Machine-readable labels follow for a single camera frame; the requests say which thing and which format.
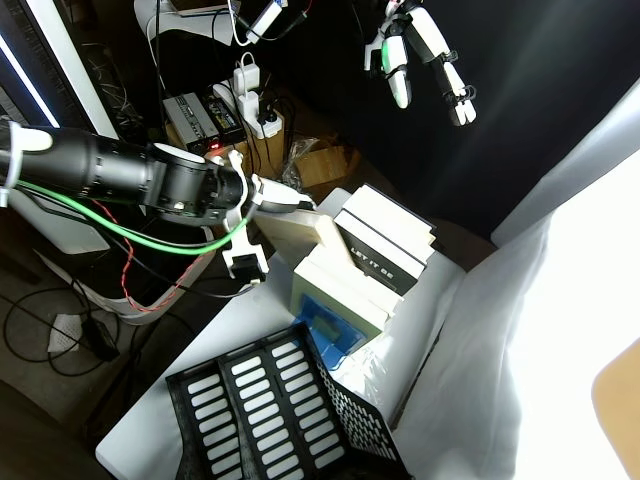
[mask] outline robotic hand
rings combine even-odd
[[[408,58],[403,39],[406,36],[422,63],[430,63],[435,69],[454,125],[467,125],[476,118],[471,103],[475,89],[462,82],[453,66],[458,59],[457,53],[449,49],[440,29],[421,3],[421,0],[389,1],[385,21],[376,38],[365,46],[364,69],[372,76],[384,76],[398,106],[407,108],[411,103],[411,85],[407,79]]]
[[[246,227],[237,228],[242,210],[249,207],[250,219],[258,209],[315,208],[285,185],[255,174],[248,181],[235,150],[208,161],[160,143],[143,148],[76,129],[9,126],[0,128],[0,206],[22,181],[78,198],[145,205],[182,225],[222,224],[237,229],[223,254],[229,273],[246,282],[263,281],[269,269],[262,247],[251,245]]]

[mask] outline white book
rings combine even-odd
[[[393,290],[385,287],[377,280],[364,274],[362,270],[351,263],[337,259],[323,245],[318,245],[312,250],[308,258],[319,268],[323,268],[333,279],[352,288],[371,303],[381,308],[389,316],[394,315],[394,310],[403,298]]]
[[[384,329],[389,317],[384,310],[355,290],[336,282],[309,258],[302,260],[294,270],[290,304],[294,315],[300,313],[302,295],[305,293],[360,330],[367,341]]]
[[[418,261],[345,210],[338,214],[335,222],[360,270],[399,295],[416,284],[426,267],[426,259],[425,263]],[[427,248],[430,256],[433,249]]]
[[[421,262],[433,253],[432,225],[369,185],[363,185],[342,207]]]
[[[292,270],[316,245],[323,245],[340,261],[353,265],[349,250],[329,215],[309,210],[287,214],[258,212],[254,221]]]

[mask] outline black crate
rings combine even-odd
[[[331,378],[303,324],[166,380],[177,478],[412,478],[382,415]]]

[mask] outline black backdrop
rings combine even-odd
[[[456,128],[415,55],[406,111],[386,82],[364,77],[348,2],[315,0],[301,27],[259,43],[258,59],[327,114],[418,213],[485,237],[640,76],[635,0],[428,1],[463,80],[478,90],[476,122]],[[356,8],[370,41],[382,14],[370,2]]]

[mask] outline white charger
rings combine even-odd
[[[244,64],[246,56],[251,57],[252,63]],[[233,90],[236,95],[246,96],[249,90],[260,88],[260,67],[256,64],[251,52],[245,52],[236,65],[238,67],[233,71]]]

